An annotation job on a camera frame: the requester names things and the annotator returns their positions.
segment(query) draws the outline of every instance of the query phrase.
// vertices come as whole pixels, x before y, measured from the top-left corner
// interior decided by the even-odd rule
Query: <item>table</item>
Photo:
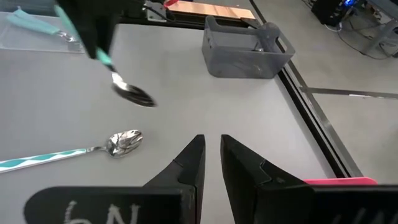
[[[378,46],[383,39],[388,36],[396,27],[398,27],[398,5],[394,4],[390,0],[367,0],[372,6],[378,8],[380,11],[385,13],[391,18],[380,32],[375,36],[365,47],[362,49],[362,54],[368,54],[368,52]]]
[[[196,134],[206,138],[202,223],[233,223],[221,134],[301,179],[333,177],[279,78],[212,77],[202,37],[202,30],[118,27],[116,67],[157,100],[155,109],[120,98],[107,69],[85,55],[0,50],[0,160],[97,146],[128,129],[144,134],[140,147],[120,160],[99,152],[1,174],[2,223],[23,223],[25,201],[50,186],[144,185]]]

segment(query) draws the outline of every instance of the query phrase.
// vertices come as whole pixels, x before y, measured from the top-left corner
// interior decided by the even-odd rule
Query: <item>black cable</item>
[[[353,47],[351,44],[347,43],[347,41],[345,41],[345,40],[340,36],[340,33],[339,33],[339,32],[337,33],[337,35],[338,35],[338,37],[340,38],[340,40],[343,41],[348,47],[350,47],[351,49],[353,49],[353,50],[355,50],[355,51],[357,51],[357,52],[359,52],[359,53],[362,54],[362,52],[361,52],[360,50],[356,49],[356,48]],[[387,58],[392,57],[392,56],[393,56],[394,54],[396,54],[397,52],[398,52],[398,50],[397,50],[396,52],[394,52],[393,54],[390,54],[390,55],[388,55],[387,57],[384,57],[384,58],[376,58],[376,57],[372,57],[372,56],[367,55],[367,54],[363,54],[363,55],[365,55],[365,56],[367,56],[367,57],[369,57],[369,58],[375,59],[375,60],[384,60],[384,59],[387,59]]]
[[[174,19],[169,19],[165,16],[163,16],[160,12],[156,11],[155,9],[153,9],[152,7],[143,5],[144,8],[146,8],[147,10],[150,10],[151,12],[153,12],[154,14],[157,14],[158,16],[160,16],[162,19],[168,21],[168,22],[175,22],[175,17],[174,15],[169,11],[169,9],[166,8],[166,13],[169,13],[170,15],[172,15],[174,17]]]

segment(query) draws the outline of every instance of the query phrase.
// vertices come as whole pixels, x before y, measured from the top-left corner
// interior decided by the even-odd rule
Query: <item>gray plastic bin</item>
[[[276,44],[282,43],[284,52]],[[206,17],[202,53],[210,74],[219,78],[274,78],[295,53],[279,28],[228,27]]]

